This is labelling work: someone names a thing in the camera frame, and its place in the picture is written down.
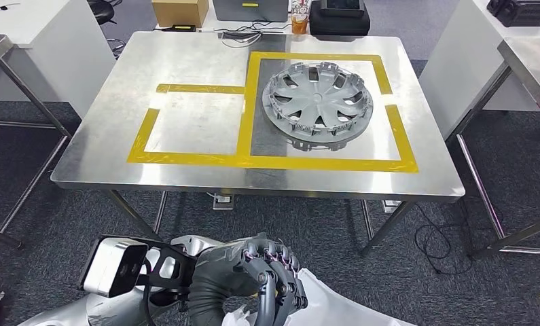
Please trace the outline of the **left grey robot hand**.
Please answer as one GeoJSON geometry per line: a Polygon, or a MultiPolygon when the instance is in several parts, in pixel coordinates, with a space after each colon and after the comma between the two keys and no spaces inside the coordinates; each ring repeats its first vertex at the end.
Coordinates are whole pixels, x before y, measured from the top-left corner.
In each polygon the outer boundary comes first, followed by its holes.
{"type": "Polygon", "coordinates": [[[221,325],[228,298],[256,295],[255,325],[284,325],[308,307],[299,271],[292,251],[263,232],[205,249],[194,268],[188,315],[194,325],[221,325]]]}

